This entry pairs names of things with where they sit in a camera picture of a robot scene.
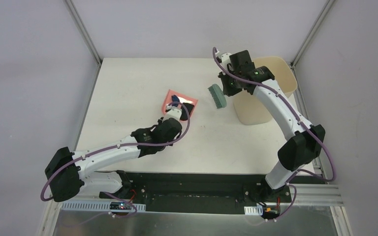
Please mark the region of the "pink plastic dustpan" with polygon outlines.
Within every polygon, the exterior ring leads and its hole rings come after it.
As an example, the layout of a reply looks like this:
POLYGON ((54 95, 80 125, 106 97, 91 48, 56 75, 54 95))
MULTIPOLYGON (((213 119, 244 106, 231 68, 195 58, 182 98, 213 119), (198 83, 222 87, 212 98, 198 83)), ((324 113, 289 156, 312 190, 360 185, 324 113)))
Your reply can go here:
POLYGON ((182 103, 191 103, 196 107, 196 105, 198 103, 198 99, 192 98, 190 96, 187 96, 187 95, 184 95, 182 93, 179 93, 179 92, 176 92, 174 90, 169 89, 166 96, 165 96, 161 110, 163 111, 163 114, 165 115, 166 105, 173 105, 173 106, 177 106, 177 107, 181 108, 182 103), (172 102, 171 101, 171 96, 174 95, 174 94, 179 97, 180 102, 172 102))

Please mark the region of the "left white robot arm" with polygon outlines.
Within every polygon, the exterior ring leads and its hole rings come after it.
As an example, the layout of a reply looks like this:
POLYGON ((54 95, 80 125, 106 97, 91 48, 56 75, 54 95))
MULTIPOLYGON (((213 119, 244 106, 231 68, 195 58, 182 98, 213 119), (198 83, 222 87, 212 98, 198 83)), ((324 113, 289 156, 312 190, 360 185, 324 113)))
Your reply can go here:
POLYGON ((153 155, 181 140, 188 128, 174 118, 159 120, 148 128, 139 128, 115 143, 90 150, 70 151, 62 147, 56 151, 44 172, 47 182, 40 198, 47 202, 64 202, 77 195, 111 194, 124 199, 130 194, 129 181, 123 171, 103 172, 118 162, 153 155))

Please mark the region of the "green hand brush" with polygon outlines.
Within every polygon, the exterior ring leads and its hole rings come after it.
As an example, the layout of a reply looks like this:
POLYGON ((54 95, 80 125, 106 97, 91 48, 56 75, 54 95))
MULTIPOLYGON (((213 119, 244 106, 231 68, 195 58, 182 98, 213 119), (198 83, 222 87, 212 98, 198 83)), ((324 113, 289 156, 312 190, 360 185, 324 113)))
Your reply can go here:
POLYGON ((215 103, 215 106, 217 109, 222 109, 227 106, 226 98, 217 84, 212 84, 210 87, 208 87, 208 91, 215 103))

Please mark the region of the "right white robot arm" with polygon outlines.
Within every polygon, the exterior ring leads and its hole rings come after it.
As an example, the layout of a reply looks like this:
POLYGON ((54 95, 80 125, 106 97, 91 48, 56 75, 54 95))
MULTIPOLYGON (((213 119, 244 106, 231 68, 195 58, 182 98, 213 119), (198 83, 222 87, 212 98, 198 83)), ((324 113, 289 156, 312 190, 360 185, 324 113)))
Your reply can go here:
POLYGON ((300 168, 319 157, 325 129, 313 125, 288 100, 277 81, 277 73, 269 64, 255 64, 247 50, 238 53, 221 53, 213 48, 213 58, 221 69, 222 82, 219 98, 246 93, 255 97, 279 125, 286 143, 279 149, 278 162, 265 176, 260 196, 273 201, 279 188, 300 168))

